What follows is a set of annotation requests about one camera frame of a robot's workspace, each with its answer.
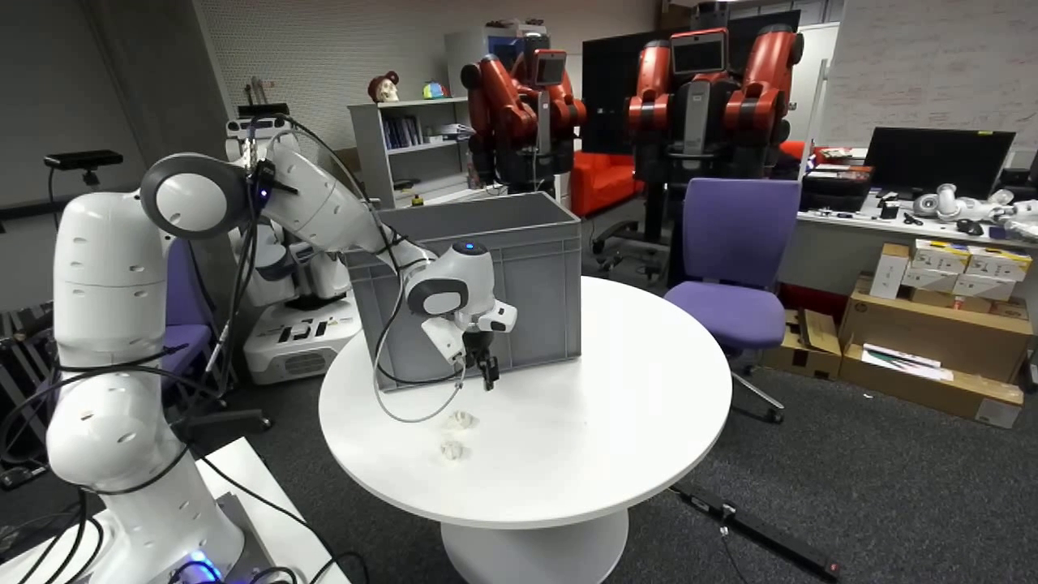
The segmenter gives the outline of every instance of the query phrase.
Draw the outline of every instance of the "computer mouse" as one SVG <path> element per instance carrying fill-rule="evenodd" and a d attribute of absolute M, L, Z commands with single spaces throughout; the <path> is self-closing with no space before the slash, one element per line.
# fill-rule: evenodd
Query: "computer mouse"
<path fill-rule="evenodd" d="M 955 228 L 967 234 L 984 234 L 984 227 L 973 219 L 959 219 L 955 221 Z"/>

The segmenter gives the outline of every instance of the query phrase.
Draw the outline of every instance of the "table pedestal base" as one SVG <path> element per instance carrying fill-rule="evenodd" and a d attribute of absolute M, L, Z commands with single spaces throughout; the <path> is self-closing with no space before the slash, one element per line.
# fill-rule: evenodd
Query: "table pedestal base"
<path fill-rule="evenodd" d="M 599 584 L 627 545 L 627 510 L 546 529 L 440 524 L 450 563 L 469 584 Z"/>

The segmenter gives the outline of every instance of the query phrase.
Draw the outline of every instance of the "desk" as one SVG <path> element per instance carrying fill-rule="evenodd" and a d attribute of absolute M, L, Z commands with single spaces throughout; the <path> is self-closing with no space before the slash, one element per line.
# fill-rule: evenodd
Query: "desk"
<path fill-rule="evenodd" d="M 878 195 L 870 193 L 862 204 L 862 212 L 878 216 L 877 202 Z M 902 201 L 903 206 L 910 204 L 910 201 Z M 907 224 L 904 213 L 904 208 L 899 211 L 896 219 L 841 219 L 800 212 L 797 228 L 783 256 L 778 280 L 847 296 L 861 272 L 876 268 L 883 243 L 902 243 L 910 247 L 917 238 L 1038 249 L 1038 243 L 966 234 L 956 229 L 955 223 L 943 223 L 933 218 L 920 217 L 922 225 Z M 1014 296 L 1026 299 L 1028 306 L 1034 307 L 1032 310 L 1038 310 L 1038 269 L 1032 269 L 1027 278 L 1016 284 Z M 1036 326 L 1038 319 L 1032 319 L 1032 327 Z"/>
<path fill-rule="evenodd" d="M 343 469 L 386 503 L 440 522 L 470 584 L 601 582 L 626 545 L 627 509 L 695 467 L 728 418 L 728 363 L 699 323 L 635 287 L 580 285 L 580 359 L 507 372 L 491 392 L 466 381 L 429 422 L 401 424 L 379 410 L 359 335 L 321 387 L 321 428 Z M 385 402 L 414 417 L 452 390 Z M 457 411 L 475 424 L 453 427 Z M 441 455 L 447 440 L 464 445 L 460 460 Z"/>
<path fill-rule="evenodd" d="M 223 471 L 230 478 L 241 482 L 257 495 L 265 497 L 271 503 L 280 505 L 297 517 L 301 517 L 299 509 L 292 504 L 288 495 L 281 491 L 277 481 L 274 480 L 274 476 L 270 474 L 266 465 L 263 464 L 263 461 L 260 460 L 260 456 L 252 450 L 252 447 L 245 439 L 238 439 L 210 454 L 208 458 L 216 465 L 216 468 Z M 306 579 L 300 579 L 300 581 L 309 582 L 309 577 L 313 576 L 330 559 L 328 552 L 321 546 L 318 538 L 304 527 L 245 493 L 239 492 L 237 488 L 214 473 L 204 463 L 198 462 L 196 464 L 201 473 L 202 480 L 206 481 L 206 486 L 209 488 L 214 497 L 220 497 L 225 493 L 230 493 L 238 497 L 242 507 L 244 507 L 245 512 L 249 517 L 249 521 L 255 527 L 260 540 L 276 565 L 291 567 L 297 574 L 306 577 Z M 111 516 L 108 511 L 101 511 L 94 516 L 94 519 L 105 529 L 105 541 L 110 543 L 111 535 L 116 529 Z M 65 554 L 69 553 L 72 540 L 73 536 L 71 534 L 62 537 L 50 555 L 48 555 L 47 560 L 33 575 L 33 578 L 29 580 L 28 584 L 40 584 L 46 581 L 57 569 L 58 564 L 64 559 Z M 71 578 L 73 573 L 79 566 L 83 565 L 93 551 L 97 541 L 94 530 L 88 525 L 77 556 L 70 562 L 70 567 L 66 568 L 67 574 L 62 575 L 65 579 Z M 40 545 L 19 558 L 0 566 L 0 582 L 15 582 L 15 576 L 17 575 L 20 578 L 21 575 L 25 574 L 29 566 L 35 562 L 36 557 L 43 552 L 45 547 L 46 545 Z M 105 549 L 107 549 L 107 544 L 102 549 L 102 554 L 104 554 Z M 347 580 L 343 571 L 337 566 L 332 566 L 321 577 L 319 584 L 350 584 L 350 581 Z"/>

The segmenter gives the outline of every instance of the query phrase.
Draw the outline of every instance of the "white box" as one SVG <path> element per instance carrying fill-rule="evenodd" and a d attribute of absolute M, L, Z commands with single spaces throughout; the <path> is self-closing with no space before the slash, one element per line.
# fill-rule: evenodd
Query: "white box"
<path fill-rule="evenodd" d="M 958 272 L 950 270 L 931 270 L 927 268 L 917 268 L 908 266 L 901 283 L 919 287 L 920 289 L 932 289 L 933 291 L 951 291 L 955 287 L 955 279 Z"/>
<path fill-rule="evenodd" d="M 898 287 L 908 267 L 908 246 L 884 243 L 883 251 L 876 263 L 876 275 L 872 277 L 869 296 L 893 301 L 898 298 Z"/>
<path fill-rule="evenodd" d="M 969 248 L 960 243 L 917 239 L 911 267 L 962 273 L 969 263 Z"/>
<path fill-rule="evenodd" d="M 1031 255 L 1027 251 L 971 245 L 969 265 L 965 273 L 1023 281 L 1030 267 Z"/>
<path fill-rule="evenodd" d="M 1015 284 L 1016 280 L 1008 277 L 963 273 L 955 279 L 952 295 L 978 297 L 988 301 L 1008 301 L 1013 295 L 1013 285 Z"/>

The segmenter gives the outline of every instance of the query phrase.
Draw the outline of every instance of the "red armchair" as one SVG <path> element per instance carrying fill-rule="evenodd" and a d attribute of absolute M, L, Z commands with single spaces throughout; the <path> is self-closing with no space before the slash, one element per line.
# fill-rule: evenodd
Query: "red armchair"
<path fill-rule="evenodd" d="M 641 182 L 634 179 L 632 157 L 575 152 L 570 173 L 570 207 L 574 215 L 585 217 L 634 196 L 640 188 Z"/>

